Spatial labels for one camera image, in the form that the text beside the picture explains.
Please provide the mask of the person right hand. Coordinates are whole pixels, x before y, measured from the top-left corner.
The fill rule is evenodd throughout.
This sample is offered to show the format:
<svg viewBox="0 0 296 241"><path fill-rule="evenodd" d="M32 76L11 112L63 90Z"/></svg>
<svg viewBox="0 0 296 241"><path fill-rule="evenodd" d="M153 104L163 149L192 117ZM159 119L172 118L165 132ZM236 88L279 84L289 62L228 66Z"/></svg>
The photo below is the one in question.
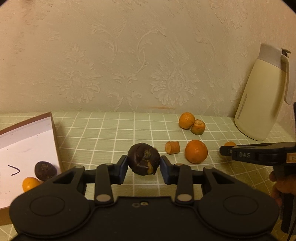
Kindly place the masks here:
<svg viewBox="0 0 296 241"><path fill-rule="evenodd" d="M271 197L276 201L279 207L282 206L282 198L280 196L281 193L296 195L295 175L289 175L284 178L277 178L275 172L272 171L269 175L269 179L270 181L275 182L271 191Z"/></svg>

